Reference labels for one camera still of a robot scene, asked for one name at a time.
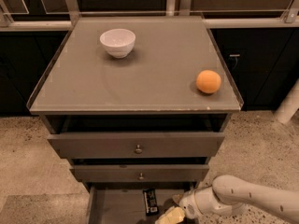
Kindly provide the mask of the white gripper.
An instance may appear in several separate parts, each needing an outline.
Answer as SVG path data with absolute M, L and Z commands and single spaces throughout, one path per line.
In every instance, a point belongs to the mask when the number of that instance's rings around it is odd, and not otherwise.
M 212 187 L 204 189 L 192 189 L 172 197 L 179 207 L 170 207 L 161 215 L 155 224 L 179 224 L 183 219 L 196 219 L 207 214 L 215 214 L 223 217 L 241 215 L 246 211 L 243 203 L 223 203 L 214 193 Z

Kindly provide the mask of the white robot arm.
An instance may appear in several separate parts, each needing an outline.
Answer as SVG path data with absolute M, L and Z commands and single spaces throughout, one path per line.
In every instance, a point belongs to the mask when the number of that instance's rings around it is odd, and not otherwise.
M 173 200 L 155 224 L 179 224 L 183 219 L 197 219 L 204 214 L 234 216 L 253 205 L 291 224 L 299 224 L 299 192 L 256 185 L 232 175 L 219 175 L 207 188 L 193 189 Z

